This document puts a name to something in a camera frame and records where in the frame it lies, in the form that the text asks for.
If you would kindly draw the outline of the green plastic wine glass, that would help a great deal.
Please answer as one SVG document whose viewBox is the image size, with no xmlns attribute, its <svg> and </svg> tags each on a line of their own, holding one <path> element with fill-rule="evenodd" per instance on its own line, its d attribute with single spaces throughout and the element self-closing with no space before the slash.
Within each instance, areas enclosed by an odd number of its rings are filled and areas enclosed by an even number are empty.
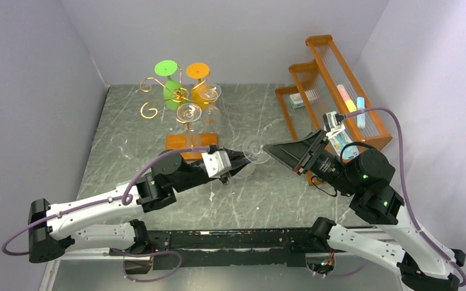
<svg viewBox="0 0 466 291">
<path fill-rule="evenodd" d="M 181 77 L 175 80 L 172 76 L 176 72 L 181 73 L 181 67 L 175 61 L 165 59 L 155 65 L 154 72 L 160 77 L 166 77 L 166 82 L 161 83 L 165 104 L 168 109 L 176 111 L 181 104 L 181 99 L 177 96 L 181 88 Z"/>
</svg>

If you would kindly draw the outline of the orange plastic wine glass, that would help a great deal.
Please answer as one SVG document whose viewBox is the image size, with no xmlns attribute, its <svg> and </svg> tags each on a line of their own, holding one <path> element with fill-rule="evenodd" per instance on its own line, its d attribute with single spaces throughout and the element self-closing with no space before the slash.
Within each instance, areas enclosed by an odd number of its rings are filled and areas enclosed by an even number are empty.
<svg viewBox="0 0 466 291">
<path fill-rule="evenodd" d="M 191 90 L 192 103 L 204 110 L 209 105 L 209 101 L 201 97 L 201 92 L 206 87 L 206 81 L 210 77 L 210 68 L 203 62 L 195 62 L 188 65 L 186 74 L 189 78 L 196 80 L 196 84 Z"/>
</svg>

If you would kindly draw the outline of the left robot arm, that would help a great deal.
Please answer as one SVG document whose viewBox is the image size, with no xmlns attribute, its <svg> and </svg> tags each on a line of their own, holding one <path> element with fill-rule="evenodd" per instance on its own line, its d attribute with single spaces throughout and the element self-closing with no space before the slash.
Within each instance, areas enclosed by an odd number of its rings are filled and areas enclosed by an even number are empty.
<svg viewBox="0 0 466 291">
<path fill-rule="evenodd" d="M 194 151 L 201 158 L 187 162 L 182 154 L 188 149 L 166 150 L 131 181 L 100 195 L 61 204 L 33 201 L 27 231 L 29 261 L 46 263 L 67 252 L 104 247 L 140 255 L 150 245 L 145 223 L 134 219 L 108 226 L 105 220 L 160 210 L 176 202 L 176 193 L 215 180 L 226 184 L 251 163 L 244 153 L 215 145 Z"/>
</svg>

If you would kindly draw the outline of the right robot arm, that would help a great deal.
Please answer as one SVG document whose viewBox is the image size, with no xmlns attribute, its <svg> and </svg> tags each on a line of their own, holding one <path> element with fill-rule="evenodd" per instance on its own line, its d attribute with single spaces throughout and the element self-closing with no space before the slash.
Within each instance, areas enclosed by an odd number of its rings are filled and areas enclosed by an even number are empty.
<svg viewBox="0 0 466 291">
<path fill-rule="evenodd" d="M 343 196 L 365 222 L 390 235 L 396 245 L 365 237 L 328 218 L 317 218 L 308 232 L 319 252 L 342 250 L 376 263 L 412 290 L 457 290 L 464 279 L 465 253 L 449 249 L 419 228 L 403 196 L 391 187 L 394 167 L 372 146 L 348 162 L 327 150 L 323 130 L 299 141 L 265 144 L 263 150 L 298 175 L 312 173 Z"/>
</svg>

